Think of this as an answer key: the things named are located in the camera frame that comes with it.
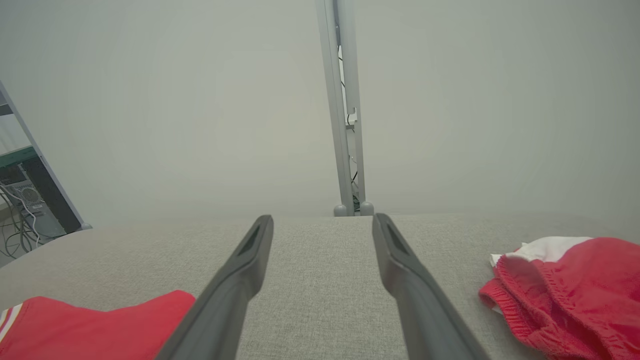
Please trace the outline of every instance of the gray couch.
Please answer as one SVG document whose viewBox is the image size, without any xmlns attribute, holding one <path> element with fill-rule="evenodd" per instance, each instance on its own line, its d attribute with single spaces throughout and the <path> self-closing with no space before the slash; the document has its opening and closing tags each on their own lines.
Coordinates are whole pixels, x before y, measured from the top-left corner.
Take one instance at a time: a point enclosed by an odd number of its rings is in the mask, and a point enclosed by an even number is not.
<svg viewBox="0 0 640 360">
<path fill-rule="evenodd" d="M 478 289 L 489 254 L 544 236 L 615 236 L 579 217 L 391 216 L 492 359 L 543 359 L 519 344 Z M 93 229 L 0 268 L 0 309 L 34 296 L 110 310 L 180 289 L 202 291 L 254 219 Z M 250 302 L 238 359 L 406 359 L 394 299 L 380 282 L 371 217 L 274 218 L 261 292 Z"/>
</svg>

